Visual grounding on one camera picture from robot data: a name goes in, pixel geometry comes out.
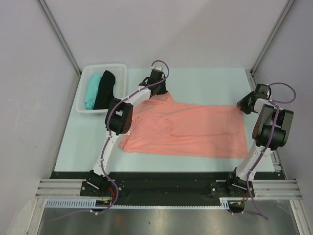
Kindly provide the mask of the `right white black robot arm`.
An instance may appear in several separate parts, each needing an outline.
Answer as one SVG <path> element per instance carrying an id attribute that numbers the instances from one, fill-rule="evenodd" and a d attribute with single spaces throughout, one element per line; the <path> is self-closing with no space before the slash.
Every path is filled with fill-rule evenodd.
<path id="1" fill-rule="evenodd" d="M 252 181 L 259 164 L 288 140 L 294 112 L 274 104 L 269 95 L 269 91 L 253 91 L 237 103 L 245 114 L 257 113 L 258 119 L 252 132 L 253 145 L 248 155 L 229 174 L 225 183 L 225 190 L 232 197 L 252 194 Z"/>

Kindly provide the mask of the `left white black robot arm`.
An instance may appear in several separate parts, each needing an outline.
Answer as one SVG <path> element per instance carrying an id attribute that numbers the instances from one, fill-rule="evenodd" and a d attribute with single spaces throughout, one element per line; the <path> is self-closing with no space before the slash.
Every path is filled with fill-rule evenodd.
<path id="1" fill-rule="evenodd" d="M 97 162 L 87 176 L 87 185 L 91 186 L 96 195 L 104 195 L 108 190 L 112 149 L 118 137 L 130 130 L 134 108 L 154 95 L 165 94 L 166 79 L 163 72 L 153 70 L 133 93 L 122 99 L 114 98 L 110 103 L 105 119 L 107 130 L 105 143 Z"/>

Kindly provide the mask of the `salmon pink polo shirt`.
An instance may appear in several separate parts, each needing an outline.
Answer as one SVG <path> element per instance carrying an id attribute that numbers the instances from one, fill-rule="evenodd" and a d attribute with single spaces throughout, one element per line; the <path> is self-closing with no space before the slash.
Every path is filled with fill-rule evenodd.
<path id="1" fill-rule="evenodd" d="M 125 152 L 216 158 L 247 155 L 244 118 L 234 105 L 174 101 L 169 93 L 142 102 L 133 111 Z"/>

